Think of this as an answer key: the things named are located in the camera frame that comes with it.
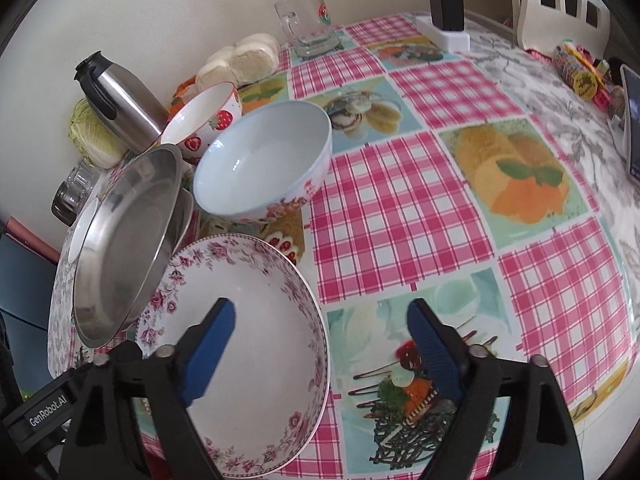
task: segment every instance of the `tablecloth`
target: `tablecloth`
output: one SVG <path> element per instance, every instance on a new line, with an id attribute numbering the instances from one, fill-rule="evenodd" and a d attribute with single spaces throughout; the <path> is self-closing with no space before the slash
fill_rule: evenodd
<path id="1" fill-rule="evenodd" d="M 332 354 L 318 432 L 273 477 L 419 475 L 453 410 L 441 406 L 391 446 L 376 437 L 389 422 L 376 396 L 420 394 L 398 386 L 407 377 L 393 363 L 417 296 L 469 343 L 505 358 L 544 354 L 577 427 L 635 361 L 640 196 L 604 116 L 552 67 L 473 22 L 466 30 L 471 52 L 454 55 L 420 36 L 413 14 L 338 27 L 336 51 L 304 61 L 288 46 L 282 72 L 241 91 L 244 111 L 309 100 L 334 126 L 322 189 L 288 225 L 253 233 L 316 291 Z M 200 235 L 240 228 L 207 219 Z M 55 376 L 92 358 L 70 316 L 69 238 L 49 323 Z M 350 395 L 354 375 L 385 365 L 396 366 L 389 388 Z M 507 406 L 496 403 L 472 478 L 488 471 Z M 161 453 L 140 408 L 145 445 Z"/>

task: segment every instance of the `screw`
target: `screw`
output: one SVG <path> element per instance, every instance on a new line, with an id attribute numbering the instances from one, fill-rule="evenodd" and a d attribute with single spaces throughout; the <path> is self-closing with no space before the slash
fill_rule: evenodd
<path id="1" fill-rule="evenodd" d="M 536 366 L 539 366 L 540 368 L 545 368 L 545 367 L 549 366 L 549 361 L 546 360 L 546 357 L 544 357 L 543 355 L 540 355 L 540 354 L 535 354 L 531 358 L 531 362 L 533 364 L 535 364 Z"/>
<path id="2" fill-rule="evenodd" d="M 484 358 L 489 355 L 489 352 L 486 351 L 486 348 L 482 345 L 471 345 L 469 347 L 469 353 L 473 357 Z"/>
<path id="3" fill-rule="evenodd" d="M 105 364 L 109 362 L 109 356 L 107 354 L 96 354 L 94 355 L 94 365 L 97 367 L 103 367 Z"/>
<path id="4" fill-rule="evenodd" d="M 171 357 L 175 352 L 175 348 L 173 345 L 162 345 L 155 352 L 156 357 L 165 358 Z"/>

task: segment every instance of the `thermos handle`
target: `thermos handle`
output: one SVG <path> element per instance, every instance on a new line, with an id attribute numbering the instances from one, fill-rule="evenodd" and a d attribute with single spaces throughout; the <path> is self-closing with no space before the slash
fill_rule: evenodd
<path id="1" fill-rule="evenodd" d="M 117 115 L 115 104 L 92 77 L 93 71 L 91 69 L 88 74 L 79 78 L 80 86 L 89 101 L 100 110 L 100 113 L 108 120 L 113 121 Z"/>

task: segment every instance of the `power adapter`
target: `power adapter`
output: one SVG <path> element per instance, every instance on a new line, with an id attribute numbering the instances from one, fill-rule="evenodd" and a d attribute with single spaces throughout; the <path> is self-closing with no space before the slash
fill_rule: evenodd
<path id="1" fill-rule="evenodd" d="M 431 21 L 440 30 L 465 30 L 465 4 L 463 0 L 429 0 Z"/>

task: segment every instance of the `white power strip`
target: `white power strip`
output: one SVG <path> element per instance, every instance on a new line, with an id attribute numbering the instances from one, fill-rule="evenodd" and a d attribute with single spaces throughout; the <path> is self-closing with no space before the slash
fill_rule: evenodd
<path id="1" fill-rule="evenodd" d="M 469 52 L 471 40 L 466 32 L 447 32 L 433 25 L 431 16 L 416 16 L 415 27 L 418 32 L 431 40 L 444 52 Z"/>

